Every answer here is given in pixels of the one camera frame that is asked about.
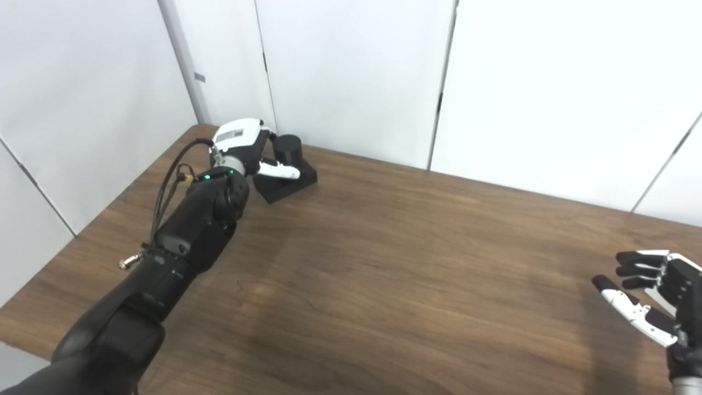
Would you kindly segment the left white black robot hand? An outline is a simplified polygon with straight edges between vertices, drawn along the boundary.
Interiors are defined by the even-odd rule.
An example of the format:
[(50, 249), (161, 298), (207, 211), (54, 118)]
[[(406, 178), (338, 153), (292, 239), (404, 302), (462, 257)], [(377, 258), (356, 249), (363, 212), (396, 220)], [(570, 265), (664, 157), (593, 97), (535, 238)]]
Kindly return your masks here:
[(301, 171), (278, 160), (263, 157), (267, 142), (275, 142), (278, 134), (259, 119), (240, 119), (221, 125), (212, 140), (209, 150), (211, 167), (231, 168), (244, 177), (264, 177), (295, 180)]

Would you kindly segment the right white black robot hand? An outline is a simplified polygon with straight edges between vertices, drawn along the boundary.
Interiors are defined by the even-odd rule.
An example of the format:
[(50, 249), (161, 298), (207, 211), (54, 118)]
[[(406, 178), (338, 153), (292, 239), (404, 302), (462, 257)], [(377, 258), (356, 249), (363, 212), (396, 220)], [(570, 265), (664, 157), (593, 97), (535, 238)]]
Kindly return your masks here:
[(670, 250), (616, 254), (617, 285), (606, 275), (591, 282), (632, 327), (665, 348), (669, 380), (700, 387), (700, 266)]

